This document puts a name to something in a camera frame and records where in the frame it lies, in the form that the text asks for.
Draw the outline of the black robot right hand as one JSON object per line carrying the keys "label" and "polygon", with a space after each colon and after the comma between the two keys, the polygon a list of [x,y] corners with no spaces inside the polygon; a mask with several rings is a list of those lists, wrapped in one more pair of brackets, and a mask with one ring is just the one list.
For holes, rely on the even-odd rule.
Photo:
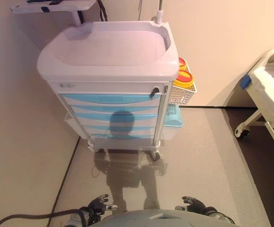
{"label": "black robot right hand", "polygon": [[176,206],[175,210],[194,212],[203,215],[207,213],[206,206],[200,200],[190,196],[183,196],[182,200],[185,205]]}

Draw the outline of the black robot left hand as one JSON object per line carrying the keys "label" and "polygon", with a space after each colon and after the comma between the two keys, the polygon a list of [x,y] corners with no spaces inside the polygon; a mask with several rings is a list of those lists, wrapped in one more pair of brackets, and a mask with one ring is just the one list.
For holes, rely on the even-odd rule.
{"label": "black robot left hand", "polygon": [[103,215],[106,211],[115,211],[118,209],[117,205],[108,204],[109,195],[103,194],[96,197],[88,204],[88,208],[93,211],[94,214]]}

